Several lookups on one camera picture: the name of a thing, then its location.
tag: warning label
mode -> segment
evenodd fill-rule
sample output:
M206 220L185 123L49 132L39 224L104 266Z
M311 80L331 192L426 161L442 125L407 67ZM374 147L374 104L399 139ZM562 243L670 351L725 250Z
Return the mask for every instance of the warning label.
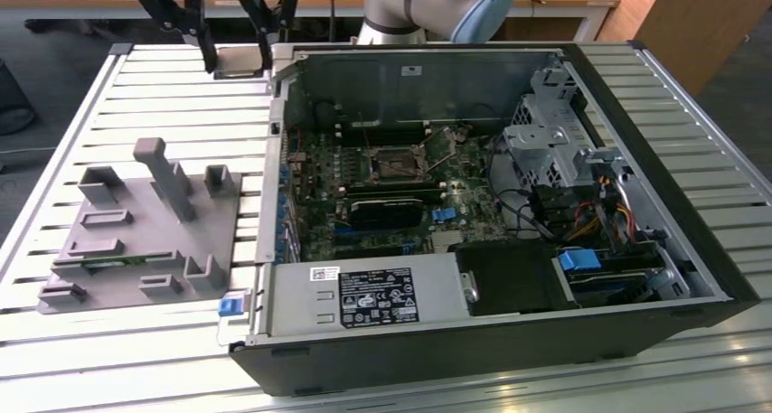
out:
M344 328L418 321L410 268L340 273L338 286Z

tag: white table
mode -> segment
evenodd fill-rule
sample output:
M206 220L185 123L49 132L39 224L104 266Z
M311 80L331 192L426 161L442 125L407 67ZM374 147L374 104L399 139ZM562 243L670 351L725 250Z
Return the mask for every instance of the white table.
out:
M180 160L188 174L211 163L246 174L230 288L254 282L266 82L212 81L199 51L187 46L136 46L129 55L107 58L0 249L0 410L661 413L761 408L772 398L769 184L646 52L621 43L582 49L764 298L758 306L625 360L294 399L264 395L218 345L246 329L223 326L218 333L218 301L39 315L37 290L81 201L73 183L87 164L111 164L121 177L148 176L131 163L140 136L165 138L168 157ZM601 128L598 133L613 143ZM570 339L565 342L570 348Z

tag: blue latch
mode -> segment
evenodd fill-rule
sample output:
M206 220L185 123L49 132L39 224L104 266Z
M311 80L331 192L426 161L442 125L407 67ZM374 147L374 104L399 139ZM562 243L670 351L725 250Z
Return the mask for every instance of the blue latch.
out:
M592 249L570 249L558 255L557 260L563 271L570 270L597 270L601 268L601 261Z
M236 316L243 314L243 298L223 298L219 300L219 316Z
M433 221L449 221L455 218L455 208L449 207L442 210L431 210Z

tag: barcode sticker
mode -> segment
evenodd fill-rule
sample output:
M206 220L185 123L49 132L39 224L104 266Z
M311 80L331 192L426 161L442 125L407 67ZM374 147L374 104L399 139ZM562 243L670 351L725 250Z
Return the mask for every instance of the barcode sticker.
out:
M338 280L339 267L311 267L311 281Z

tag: motherboard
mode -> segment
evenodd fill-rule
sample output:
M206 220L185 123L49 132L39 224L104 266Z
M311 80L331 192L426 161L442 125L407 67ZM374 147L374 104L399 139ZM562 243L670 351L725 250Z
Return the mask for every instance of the motherboard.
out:
M486 180L490 135L465 123L352 123L288 139L300 260L443 253L507 236Z

